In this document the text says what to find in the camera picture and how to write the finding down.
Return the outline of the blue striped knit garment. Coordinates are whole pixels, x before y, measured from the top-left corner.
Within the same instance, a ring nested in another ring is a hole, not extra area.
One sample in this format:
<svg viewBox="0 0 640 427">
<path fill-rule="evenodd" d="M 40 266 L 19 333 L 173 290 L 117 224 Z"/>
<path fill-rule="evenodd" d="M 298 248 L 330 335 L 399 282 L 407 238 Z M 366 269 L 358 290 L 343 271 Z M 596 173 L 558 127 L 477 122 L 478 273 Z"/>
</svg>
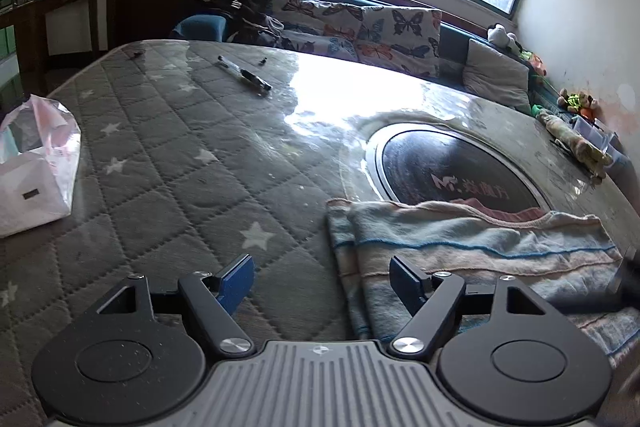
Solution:
<svg viewBox="0 0 640 427">
<path fill-rule="evenodd" d="M 326 219 L 355 334 L 381 343 L 410 317 L 390 287 L 396 255 L 427 274 L 448 271 L 470 284 L 512 275 L 548 300 L 599 294 L 623 260 L 596 216 L 507 213 L 475 198 L 415 206 L 332 199 Z"/>
</svg>

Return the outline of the rolled floral cloth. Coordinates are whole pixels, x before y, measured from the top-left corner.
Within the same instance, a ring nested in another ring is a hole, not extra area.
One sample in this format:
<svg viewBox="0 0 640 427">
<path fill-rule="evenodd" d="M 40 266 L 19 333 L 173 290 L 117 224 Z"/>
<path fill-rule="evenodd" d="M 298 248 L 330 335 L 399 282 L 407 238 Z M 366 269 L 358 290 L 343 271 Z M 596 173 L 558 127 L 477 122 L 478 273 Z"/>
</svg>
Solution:
<svg viewBox="0 0 640 427">
<path fill-rule="evenodd" d="M 574 131 L 566 122 L 558 116 L 549 113 L 547 109 L 539 109 L 535 118 L 553 136 L 556 142 L 561 143 L 574 158 L 584 165 L 591 174 L 592 179 L 600 181 L 606 178 L 605 168 L 612 164 L 613 158 L 603 150 L 594 146 L 581 134 Z"/>
</svg>

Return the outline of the round induction cooktop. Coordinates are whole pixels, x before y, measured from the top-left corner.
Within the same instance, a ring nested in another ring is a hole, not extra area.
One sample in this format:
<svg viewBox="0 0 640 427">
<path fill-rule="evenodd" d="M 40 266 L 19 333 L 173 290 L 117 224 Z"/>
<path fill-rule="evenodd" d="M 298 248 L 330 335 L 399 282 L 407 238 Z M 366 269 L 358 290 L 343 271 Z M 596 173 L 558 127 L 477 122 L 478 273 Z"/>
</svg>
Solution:
<svg viewBox="0 0 640 427">
<path fill-rule="evenodd" d="M 516 213 L 550 204 L 513 161 L 472 135 L 432 124 L 390 124 L 372 134 L 364 162 L 381 196 L 416 205 L 479 200 Z"/>
</svg>

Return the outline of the clear plastic storage box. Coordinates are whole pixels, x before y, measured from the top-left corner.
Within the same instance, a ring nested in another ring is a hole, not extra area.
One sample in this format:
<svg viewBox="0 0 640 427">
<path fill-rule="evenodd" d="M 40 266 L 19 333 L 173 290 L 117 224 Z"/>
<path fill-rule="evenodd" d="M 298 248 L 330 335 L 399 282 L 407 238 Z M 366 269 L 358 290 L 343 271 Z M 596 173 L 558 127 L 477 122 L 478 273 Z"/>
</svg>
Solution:
<svg viewBox="0 0 640 427">
<path fill-rule="evenodd" d="M 620 139 L 618 139 L 617 133 L 598 118 L 589 121 L 585 117 L 576 116 L 573 129 L 599 150 L 610 155 L 613 159 L 612 167 L 625 160 L 626 156 L 620 149 Z"/>
</svg>

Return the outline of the grey star quilted table cover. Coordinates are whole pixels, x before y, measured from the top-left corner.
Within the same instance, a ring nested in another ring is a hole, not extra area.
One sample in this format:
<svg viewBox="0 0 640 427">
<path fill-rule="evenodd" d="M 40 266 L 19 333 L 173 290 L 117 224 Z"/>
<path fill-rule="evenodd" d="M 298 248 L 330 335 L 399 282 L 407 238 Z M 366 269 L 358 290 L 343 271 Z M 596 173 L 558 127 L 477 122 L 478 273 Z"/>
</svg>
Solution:
<svg viewBox="0 0 640 427">
<path fill-rule="evenodd" d="M 218 66 L 254 72 L 263 94 Z M 238 317 L 257 340 L 356 338 L 326 225 L 332 198 L 380 200 L 372 134 L 432 124 L 513 161 L 550 209 L 599 217 L 620 251 L 639 218 L 592 185 L 534 118 L 372 66 L 239 44 L 153 40 L 105 55 L 54 91 L 81 131 L 72 213 L 1 243 L 1 421 L 37 426 L 37 351 L 127 273 L 155 289 L 256 262 Z"/>
</svg>

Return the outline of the colourful plush toys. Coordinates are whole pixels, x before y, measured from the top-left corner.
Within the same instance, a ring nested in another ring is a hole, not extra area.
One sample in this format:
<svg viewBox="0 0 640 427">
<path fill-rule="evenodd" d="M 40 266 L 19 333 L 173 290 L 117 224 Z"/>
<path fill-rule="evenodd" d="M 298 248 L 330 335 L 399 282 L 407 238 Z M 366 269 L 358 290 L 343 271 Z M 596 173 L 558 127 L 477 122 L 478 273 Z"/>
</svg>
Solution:
<svg viewBox="0 0 640 427">
<path fill-rule="evenodd" d="M 598 101 L 585 91 L 570 93 L 566 89 L 559 92 L 556 105 L 565 112 L 582 116 L 586 121 L 594 123 L 599 108 Z"/>
</svg>

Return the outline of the grey plain pillow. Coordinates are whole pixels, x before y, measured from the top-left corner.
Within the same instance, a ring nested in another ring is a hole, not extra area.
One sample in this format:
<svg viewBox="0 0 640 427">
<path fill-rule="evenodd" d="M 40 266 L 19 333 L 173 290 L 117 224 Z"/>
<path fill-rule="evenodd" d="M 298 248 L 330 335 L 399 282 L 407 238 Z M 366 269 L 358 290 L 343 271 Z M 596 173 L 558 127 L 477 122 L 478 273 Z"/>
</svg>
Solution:
<svg viewBox="0 0 640 427">
<path fill-rule="evenodd" d="M 462 72 L 466 91 L 529 115 L 528 72 L 525 65 L 490 46 L 469 41 Z"/>
</svg>

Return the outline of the black pen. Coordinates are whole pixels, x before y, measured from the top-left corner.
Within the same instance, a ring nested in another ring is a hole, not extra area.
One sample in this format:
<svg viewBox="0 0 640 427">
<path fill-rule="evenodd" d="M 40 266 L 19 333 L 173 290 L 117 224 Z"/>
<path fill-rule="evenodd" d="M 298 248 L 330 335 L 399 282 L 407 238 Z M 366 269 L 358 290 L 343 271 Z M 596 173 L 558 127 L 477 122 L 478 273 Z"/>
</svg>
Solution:
<svg viewBox="0 0 640 427">
<path fill-rule="evenodd" d="M 217 64 L 234 78 L 246 82 L 260 93 L 267 94 L 272 90 L 270 84 L 255 75 L 254 72 L 250 72 L 249 70 L 240 67 L 238 64 L 235 64 L 235 62 L 228 60 L 228 58 L 225 58 L 222 55 L 217 57 Z"/>
</svg>

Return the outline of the blue sofa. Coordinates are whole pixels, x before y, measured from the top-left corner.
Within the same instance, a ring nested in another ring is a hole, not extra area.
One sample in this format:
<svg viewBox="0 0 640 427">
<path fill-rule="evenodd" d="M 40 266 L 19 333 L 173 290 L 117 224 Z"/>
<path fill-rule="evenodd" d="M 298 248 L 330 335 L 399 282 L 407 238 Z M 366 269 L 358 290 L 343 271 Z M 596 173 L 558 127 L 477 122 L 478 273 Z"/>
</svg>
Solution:
<svg viewBox="0 0 640 427">
<path fill-rule="evenodd" d="M 171 31 L 182 40 L 247 43 L 402 72 L 534 116 L 533 67 L 444 22 L 438 9 L 358 0 L 210 0 Z"/>
</svg>

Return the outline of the large butterfly pillow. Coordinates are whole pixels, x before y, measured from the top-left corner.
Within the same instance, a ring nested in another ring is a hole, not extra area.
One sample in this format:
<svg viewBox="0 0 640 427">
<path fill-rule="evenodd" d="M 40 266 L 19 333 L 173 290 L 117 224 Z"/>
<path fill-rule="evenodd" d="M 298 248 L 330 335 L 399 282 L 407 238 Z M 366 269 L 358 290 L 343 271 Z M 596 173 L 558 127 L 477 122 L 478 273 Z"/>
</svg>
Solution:
<svg viewBox="0 0 640 427">
<path fill-rule="evenodd" d="M 441 22 L 441 10 L 368 6 L 355 41 L 359 61 L 421 79 L 437 78 Z"/>
</svg>

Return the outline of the white plush toy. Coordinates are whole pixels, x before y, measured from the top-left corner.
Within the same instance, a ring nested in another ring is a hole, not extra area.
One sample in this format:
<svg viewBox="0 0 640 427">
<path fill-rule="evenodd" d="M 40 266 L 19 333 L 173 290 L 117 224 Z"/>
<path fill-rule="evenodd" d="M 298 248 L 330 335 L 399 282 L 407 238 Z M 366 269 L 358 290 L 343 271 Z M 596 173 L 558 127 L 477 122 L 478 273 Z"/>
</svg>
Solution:
<svg viewBox="0 0 640 427">
<path fill-rule="evenodd" d="M 487 40 L 492 46 L 507 50 L 512 54 L 518 55 L 523 51 L 516 35 L 513 32 L 507 32 L 506 28 L 499 23 L 487 28 Z"/>
</svg>

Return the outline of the long butterfly cushion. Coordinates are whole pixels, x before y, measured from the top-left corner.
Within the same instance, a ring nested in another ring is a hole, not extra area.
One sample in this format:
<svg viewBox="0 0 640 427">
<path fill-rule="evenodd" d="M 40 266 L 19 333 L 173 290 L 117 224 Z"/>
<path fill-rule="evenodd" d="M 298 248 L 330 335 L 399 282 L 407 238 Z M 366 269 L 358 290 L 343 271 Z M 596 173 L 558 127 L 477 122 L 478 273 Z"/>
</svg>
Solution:
<svg viewBox="0 0 640 427">
<path fill-rule="evenodd" d="M 271 0 L 271 15 L 283 25 L 282 49 L 357 62 L 355 41 L 363 21 L 359 6 L 316 0 Z"/>
</svg>

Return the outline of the black bag on sofa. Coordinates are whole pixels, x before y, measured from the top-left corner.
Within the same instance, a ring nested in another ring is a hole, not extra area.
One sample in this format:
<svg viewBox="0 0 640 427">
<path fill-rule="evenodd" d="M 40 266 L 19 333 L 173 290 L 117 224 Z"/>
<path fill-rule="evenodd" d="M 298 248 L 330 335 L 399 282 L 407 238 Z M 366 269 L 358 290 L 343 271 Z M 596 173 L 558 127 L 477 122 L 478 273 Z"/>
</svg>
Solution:
<svg viewBox="0 0 640 427">
<path fill-rule="evenodd" d="M 284 25 L 270 15 L 272 0 L 208 0 L 204 15 L 218 16 L 224 22 L 222 41 L 275 48 Z"/>
</svg>

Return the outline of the dark wooden cabinet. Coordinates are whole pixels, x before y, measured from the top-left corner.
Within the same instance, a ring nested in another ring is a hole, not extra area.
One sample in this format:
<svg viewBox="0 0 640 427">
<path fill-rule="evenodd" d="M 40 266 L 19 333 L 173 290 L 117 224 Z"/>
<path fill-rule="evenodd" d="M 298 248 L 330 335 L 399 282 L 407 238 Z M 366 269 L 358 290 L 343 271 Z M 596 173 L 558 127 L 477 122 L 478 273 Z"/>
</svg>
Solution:
<svg viewBox="0 0 640 427">
<path fill-rule="evenodd" d="M 47 15 L 85 3 L 90 50 L 50 57 Z M 101 56 L 98 0 L 1 0 L 1 109 L 20 105 L 32 93 L 54 89 L 63 72 Z"/>
</svg>

